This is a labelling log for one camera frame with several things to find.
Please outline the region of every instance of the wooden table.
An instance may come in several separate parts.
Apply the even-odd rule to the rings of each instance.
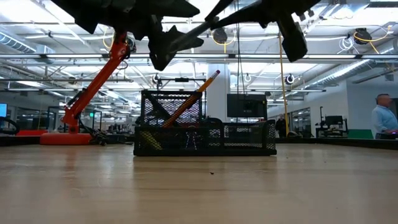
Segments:
[[[398,151],[277,149],[134,157],[125,145],[0,147],[0,223],[398,223]]]

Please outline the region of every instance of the ceiling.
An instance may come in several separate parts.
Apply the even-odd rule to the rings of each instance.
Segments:
[[[62,9],[57,7],[49,0],[40,1],[40,4],[34,3],[39,0],[18,0],[16,4],[13,0],[0,0],[0,33],[4,32],[22,43],[36,48],[38,45],[44,45],[52,49],[57,54],[106,54],[111,45],[113,29],[99,25],[93,35],[74,24],[74,20]],[[163,19],[164,31],[176,26],[179,31],[187,32],[204,21],[205,16],[213,9],[217,1],[210,0],[189,0],[194,6],[199,8],[201,13],[192,19],[165,17]],[[253,1],[240,1],[240,7]],[[374,43],[376,47],[388,42],[396,37],[398,25],[396,25],[398,8],[396,7],[366,7],[369,1],[356,1],[357,5],[349,5],[340,9],[334,14],[326,16],[324,20],[319,19],[319,15],[324,12],[327,3],[316,5],[313,8],[315,15],[308,17],[304,21],[295,16],[295,21],[300,23],[303,30],[307,32],[306,39],[308,44],[308,54],[373,54],[373,49],[369,44],[358,45],[350,40],[344,39],[348,33],[351,35],[355,28],[367,28],[373,39],[383,37],[382,40]],[[227,8],[220,14],[220,17],[226,17],[234,12],[233,7]],[[211,37],[211,32],[205,32],[200,37],[205,43],[203,46],[187,50],[180,53],[187,54],[237,54],[238,46],[242,54],[279,54],[279,33],[278,26],[269,24],[266,29],[262,29],[258,24],[246,23],[239,25],[239,45],[236,36],[237,26],[226,27],[226,33],[229,35],[229,42],[225,49],[218,45]],[[148,53],[148,41],[136,41],[137,53]],[[8,46],[0,44],[0,53],[2,54],[20,54]],[[2,73],[3,78],[49,78],[66,79],[75,77],[77,79],[93,79],[102,68],[104,60],[79,60],[82,65],[76,66],[71,62],[73,59],[57,60],[56,62],[70,62],[67,66],[60,66],[57,63],[46,65],[34,60],[23,60],[18,58],[6,60],[7,67],[11,65],[25,69],[14,70],[17,73]],[[158,73],[162,78],[188,77],[188,78],[206,78],[208,73],[207,59],[201,60],[175,60],[163,72],[158,72],[153,68],[148,59],[134,59],[129,61],[129,66],[125,70],[116,70],[113,73],[112,80],[117,82],[107,82],[105,87],[110,89],[134,89],[130,92],[121,91],[117,93],[120,97],[135,102],[137,91],[143,88],[153,88],[152,78]],[[238,74],[238,63],[234,61],[218,63],[228,63],[228,68],[232,76]],[[293,74],[296,82],[310,82],[313,78],[321,75],[323,72],[336,67],[340,63],[283,63],[285,74]],[[281,88],[280,63],[279,60],[267,63],[261,60],[255,62],[243,62],[242,72],[249,75],[251,79],[244,82],[246,88]],[[82,88],[87,86],[90,81],[69,84],[65,82],[43,82],[49,88]],[[25,85],[21,82],[11,83],[10,88],[32,88],[32,85]],[[197,84],[174,83],[170,82],[167,88],[184,89],[195,88]],[[75,93],[70,91],[56,91],[63,96],[73,96]]]

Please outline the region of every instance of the man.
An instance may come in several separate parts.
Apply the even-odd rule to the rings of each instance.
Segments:
[[[398,121],[389,109],[392,100],[388,94],[380,94],[376,98],[377,106],[372,111],[372,124],[376,128],[376,139],[381,139],[384,134],[398,132]]]
[[[286,137],[286,120],[283,114],[279,115],[279,119],[275,124],[275,129],[278,131],[280,138]]]

